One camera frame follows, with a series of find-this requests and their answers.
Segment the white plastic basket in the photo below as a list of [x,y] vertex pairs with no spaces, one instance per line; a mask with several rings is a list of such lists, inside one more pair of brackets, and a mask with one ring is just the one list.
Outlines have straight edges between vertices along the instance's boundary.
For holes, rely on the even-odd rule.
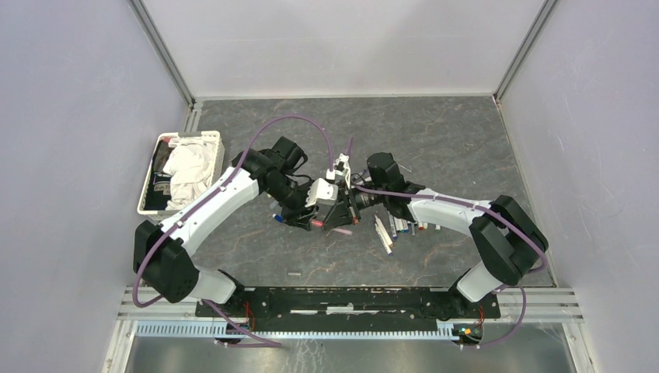
[[225,146],[218,131],[160,134],[137,212],[161,221],[187,207],[218,180],[224,155]]

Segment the red cap pink marker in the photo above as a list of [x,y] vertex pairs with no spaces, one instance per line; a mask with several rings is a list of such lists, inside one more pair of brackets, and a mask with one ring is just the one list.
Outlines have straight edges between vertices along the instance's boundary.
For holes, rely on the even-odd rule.
[[352,235],[353,232],[349,229],[345,228],[332,228],[330,229],[330,232],[335,232],[335,233],[340,233],[342,235]]

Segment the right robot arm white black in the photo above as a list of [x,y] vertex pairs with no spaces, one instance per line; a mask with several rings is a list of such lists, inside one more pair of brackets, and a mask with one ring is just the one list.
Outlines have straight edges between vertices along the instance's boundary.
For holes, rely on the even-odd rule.
[[453,285],[448,304],[459,317],[472,315],[488,294],[514,287],[526,275],[547,266],[549,248],[534,221],[512,197],[469,200],[451,197],[404,179],[392,154],[378,152],[367,160],[371,180],[350,181],[348,156],[340,155],[335,169],[313,183],[306,204],[338,200],[341,187],[368,201],[381,203],[396,218],[438,225],[470,237],[480,261]]

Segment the white crumpled cloth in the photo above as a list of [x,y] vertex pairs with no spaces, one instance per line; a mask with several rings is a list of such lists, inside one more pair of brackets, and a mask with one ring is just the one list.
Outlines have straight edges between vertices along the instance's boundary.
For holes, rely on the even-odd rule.
[[178,211],[196,200],[212,184],[218,144],[211,138],[171,138],[172,149],[163,167],[171,176],[167,211]]

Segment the black gel pen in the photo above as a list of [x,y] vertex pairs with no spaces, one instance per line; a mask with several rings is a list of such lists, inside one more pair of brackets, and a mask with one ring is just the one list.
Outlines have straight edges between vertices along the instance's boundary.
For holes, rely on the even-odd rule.
[[397,232],[406,232],[406,230],[407,230],[406,224],[404,223],[404,221],[402,219],[396,218],[395,219],[395,226],[396,226],[396,231]]

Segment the brown cap white marker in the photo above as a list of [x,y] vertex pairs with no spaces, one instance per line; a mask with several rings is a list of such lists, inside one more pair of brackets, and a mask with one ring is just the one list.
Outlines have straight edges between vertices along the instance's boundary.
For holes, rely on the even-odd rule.
[[393,242],[391,238],[389,237],[388,232],[385,229],[385,226],[381,220],[381,218],[375,214],[375,226],[376,230],[378,231],[379,235],[382,237],[383,242],[389,247],[392,248]]

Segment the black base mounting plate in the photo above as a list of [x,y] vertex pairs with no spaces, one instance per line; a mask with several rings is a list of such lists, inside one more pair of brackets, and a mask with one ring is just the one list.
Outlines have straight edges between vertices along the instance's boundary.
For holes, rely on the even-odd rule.
[[456,290],[429,287],[244,288],[218,309],[249,317],[255,332],[416,332],[501,316],[495,295],[469,302]]

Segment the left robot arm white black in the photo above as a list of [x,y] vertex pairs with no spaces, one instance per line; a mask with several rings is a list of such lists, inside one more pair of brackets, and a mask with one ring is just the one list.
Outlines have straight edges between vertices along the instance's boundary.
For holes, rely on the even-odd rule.
[[314,182],[297,184],[293,174],[305,161],[304,152],[287,138],[272,148],[250,148],[189,206],[158,224],[142,222],[134,237],[138,280],[170,303],[193,297],[214,302],[225,316],[238,315],[244,296],[237,291],[237,281],[221,270],[195,264],[192,257],[221,223],[262,193],[282,206],[286,223],[308,229],[317,205],[336,200],[337,187],[332,170]]

